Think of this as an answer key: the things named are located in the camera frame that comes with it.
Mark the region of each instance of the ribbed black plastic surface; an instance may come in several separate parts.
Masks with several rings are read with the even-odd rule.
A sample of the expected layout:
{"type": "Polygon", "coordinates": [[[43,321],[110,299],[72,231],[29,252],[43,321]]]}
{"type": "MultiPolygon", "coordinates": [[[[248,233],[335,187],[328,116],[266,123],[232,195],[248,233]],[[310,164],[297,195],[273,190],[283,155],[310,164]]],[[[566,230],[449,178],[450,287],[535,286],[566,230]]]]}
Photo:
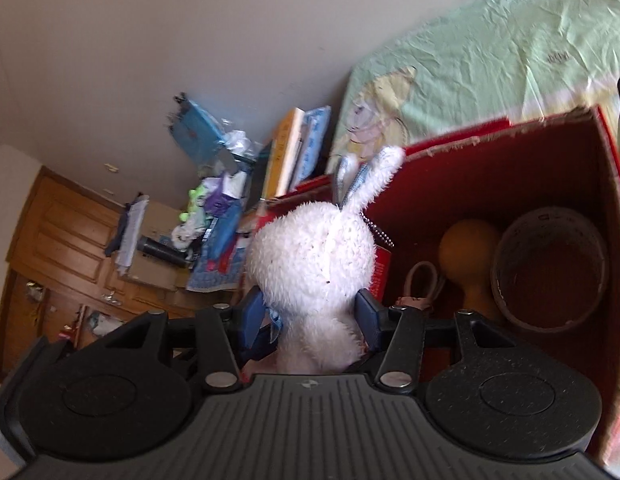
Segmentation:
{"type": "Polygon", "coordinates": [[[517,465],[473,456],[437,433],[409,397],[365,377],[258,376],[209,398],[182,433],[116,463],[39,456],[18,480],[591,480],[582,454],[517,465]]]}

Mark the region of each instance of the mattress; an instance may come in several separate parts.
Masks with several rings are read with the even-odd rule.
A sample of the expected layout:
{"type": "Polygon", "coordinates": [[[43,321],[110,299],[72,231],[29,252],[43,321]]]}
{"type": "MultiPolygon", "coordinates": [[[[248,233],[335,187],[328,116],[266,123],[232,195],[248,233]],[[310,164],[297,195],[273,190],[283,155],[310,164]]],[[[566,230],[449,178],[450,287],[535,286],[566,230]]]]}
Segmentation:
{"type": "Polygon", "coordinates": [[[507,116],[600,105],[616,130],[620,0],[475,0],[392,41],[353,69],[328,171],[507,116]]]}

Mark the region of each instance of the cartoon print on bedsheet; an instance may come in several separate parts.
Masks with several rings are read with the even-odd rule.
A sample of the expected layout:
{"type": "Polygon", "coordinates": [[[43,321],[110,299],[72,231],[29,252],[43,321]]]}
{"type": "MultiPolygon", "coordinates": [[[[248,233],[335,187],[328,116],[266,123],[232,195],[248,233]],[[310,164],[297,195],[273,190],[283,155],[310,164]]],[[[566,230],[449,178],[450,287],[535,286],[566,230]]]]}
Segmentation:
{"type": "Polygon", "coordinates": [[[383,146],[405,146],[408,129],[401,106],[414,83],[416,69],[408,66],[377,76],[352,99],[344,123],[349,132],[347,151],[360,159],[372,157],[383,146]]]}

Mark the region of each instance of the red cardboard box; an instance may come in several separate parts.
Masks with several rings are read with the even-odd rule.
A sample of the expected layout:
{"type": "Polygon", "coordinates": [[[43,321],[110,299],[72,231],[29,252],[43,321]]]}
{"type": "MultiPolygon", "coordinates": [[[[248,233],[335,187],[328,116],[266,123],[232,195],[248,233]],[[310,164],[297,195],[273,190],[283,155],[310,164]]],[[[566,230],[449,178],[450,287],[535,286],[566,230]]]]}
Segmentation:
{"type": "MultiPolygon", "coordinates": [[[[620,162],[597,109],[574,110],[543,121],[480,128],[428,139],[407,158],[366,215],[394,241],[384,304],[401,296],[410,267],[438,264],[443,233],[465,218],[485,219],[502,231],[535,208],[564,206],[599,229],[609,254],[610,280],[597,311],[582,326],[555,335],[519,333],[546,353],[589,377],[600,391],[603,414],[588,452],[604,465],[620,460],[620,162]]],[[[308,200],[330,200],[329,178],[267,205],[267,218],[308,200]]],[[[462,293],[450,284],[434,317],[451,317],[462,293]]],[[[449,363],[427,352],[422,379],[449,363]]]]}

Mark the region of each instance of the door handle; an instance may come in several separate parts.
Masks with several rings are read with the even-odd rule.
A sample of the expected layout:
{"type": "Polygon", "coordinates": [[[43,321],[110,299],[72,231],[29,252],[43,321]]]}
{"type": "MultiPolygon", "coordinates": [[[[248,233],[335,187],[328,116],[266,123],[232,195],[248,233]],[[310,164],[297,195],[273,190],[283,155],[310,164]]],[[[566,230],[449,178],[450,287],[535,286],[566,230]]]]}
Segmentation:
{"type": "Polygon", "coordinates": [[[121,306],[123,302],[121,300],[117,300],[117,298],[114,297],[114,294],[115,293],[113,290],[110,290],[108,294],[101,294],[101,300],[110,305],[121,306]]]}

